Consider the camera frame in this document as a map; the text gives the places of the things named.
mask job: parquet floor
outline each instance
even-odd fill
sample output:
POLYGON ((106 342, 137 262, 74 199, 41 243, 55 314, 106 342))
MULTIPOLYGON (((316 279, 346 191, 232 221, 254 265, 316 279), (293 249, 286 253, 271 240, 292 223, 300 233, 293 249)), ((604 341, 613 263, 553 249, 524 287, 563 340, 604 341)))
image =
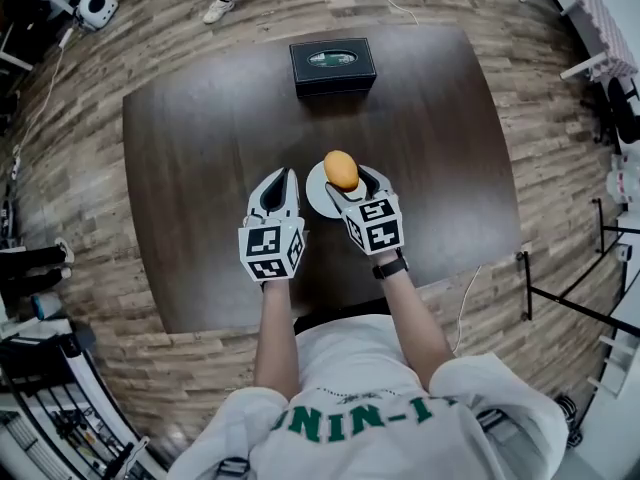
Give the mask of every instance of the parquet floor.
MULTIPOLYGON (((97 335, 95 357, 133 425, 170 463, 227 394, 251 379, 255 329, 165 334, 149 291, 127 196, 122 97, 151 78, 236 43, 324 29, 410 23, 385 0, 237 0, 216 26, 200 21, 212 0, 119 0, 103 31, 70 41, 59 81, 23 151, 19 205, 30 247, 66 237, 76 252, 59 285, 68 313, 97 335)), ((584 84, 558 74, 578 61, 551 0, 395 0, 421 23, 464 28, 491 88, 511 156, 524 247, 536 283, 559 290, 594 257, 590 199, 618 212, 605 193, 609 152, 591 140, 594 119, 579 105, 584 84)), ((6 172, 25 117, 41 105, 56 61, 52 49, 22 87, 23 111, 2 143, 6 172)), ((422 289, 456 338, 455 320, 473 272, 422 289)), ((584 408, 597 375, 597 337, 609 330, 536 298, 523 323, 524 275, 513 257, 480 272, 463 319, 464 354, 495 351, 536 388, 571 394, 584 408)), ((607 311, 619 295, 612 259, 572 294, 607 311)))

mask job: tissue box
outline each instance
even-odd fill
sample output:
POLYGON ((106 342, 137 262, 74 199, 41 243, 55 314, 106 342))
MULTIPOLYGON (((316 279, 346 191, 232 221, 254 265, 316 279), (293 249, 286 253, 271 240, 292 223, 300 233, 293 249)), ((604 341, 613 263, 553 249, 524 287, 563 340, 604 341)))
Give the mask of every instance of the tissue box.
POLYGON ((292 44, 289 50, 298 98, 368 91, 376 79, 366 38, 292 44))

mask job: egg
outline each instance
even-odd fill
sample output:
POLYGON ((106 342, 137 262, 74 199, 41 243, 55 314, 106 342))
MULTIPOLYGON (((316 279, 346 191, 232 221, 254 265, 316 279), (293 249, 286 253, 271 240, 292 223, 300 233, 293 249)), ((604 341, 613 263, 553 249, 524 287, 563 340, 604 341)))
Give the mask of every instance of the egg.
POLYGON ((358 188, 358 166, 344 151, 330 151, 324 157, 324 172, 331 183, 345 192, 358 188))

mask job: white saucer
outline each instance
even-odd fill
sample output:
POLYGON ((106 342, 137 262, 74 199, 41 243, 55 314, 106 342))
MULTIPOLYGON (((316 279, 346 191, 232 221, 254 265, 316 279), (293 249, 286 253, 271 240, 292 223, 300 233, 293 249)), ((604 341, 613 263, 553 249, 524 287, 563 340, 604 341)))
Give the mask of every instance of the white saucer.
MULTIPOLYGON (((320 215, 329 219, 339 219, 340 214, 329 197, 329 194, 327 194, 327 189, 325 188, 327 181, 329 180, 324 172, 324 162, 318 162, 313 169, 311 169, 309 176, 307 176, 307 184, 305 188, 307 192, 307 199, 311 203, 313 209, 320 215)), ((364 199, 366 193, 367 186, 362 180, 360 180, 358 188, 353 192, 348 192, 348 195, 350 199, 364 199)))

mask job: watch strap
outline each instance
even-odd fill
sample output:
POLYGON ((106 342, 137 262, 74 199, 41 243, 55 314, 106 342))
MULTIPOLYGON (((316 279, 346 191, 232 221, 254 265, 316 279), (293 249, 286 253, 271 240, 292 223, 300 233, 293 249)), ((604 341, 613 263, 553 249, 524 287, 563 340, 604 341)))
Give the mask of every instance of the watch strap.
POLYGON ((400 249, 396 249, 396 253, 398 254, 397 259, 384 265, 376 265, 373 267, 373 276, 376 279, 386 279, 401 270, 409 270, 409 266, 407 265, 400 249))

